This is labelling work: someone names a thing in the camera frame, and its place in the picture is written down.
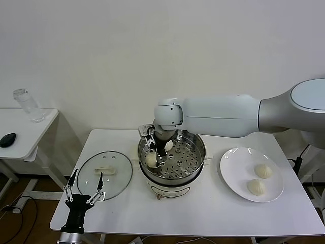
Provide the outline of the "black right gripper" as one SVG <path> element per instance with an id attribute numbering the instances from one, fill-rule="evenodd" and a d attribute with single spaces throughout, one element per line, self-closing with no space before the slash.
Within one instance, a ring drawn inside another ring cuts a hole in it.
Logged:
<path id="1" fill-rule="evenodd" d="M 153 136 L 146 136 L 145 141 L 150 152 L 155 151 L 157 153 L 157 165 L 164 164 L 167 160 L 167 154 L 165 150 L 167 141 Z"/>

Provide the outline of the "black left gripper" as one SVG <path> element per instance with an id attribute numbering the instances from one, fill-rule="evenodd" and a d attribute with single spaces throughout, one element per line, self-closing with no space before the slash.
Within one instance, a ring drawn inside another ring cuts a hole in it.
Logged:
<path id="1" fill-rule="evenodd" d="M 74 170 L 69 177 L 67 184 L 62 188 L 66 194 L 66 206 L 69 208 L 69 214 L 66 223 L 61 227 L 61 232 L 84 232 L 84 218 L 86 212 L 92 208 L 103 195 L 103 173 L 101 172 L 97 189 L 94 195 L 73 194 L 74 185 L 78 168 Z"/>

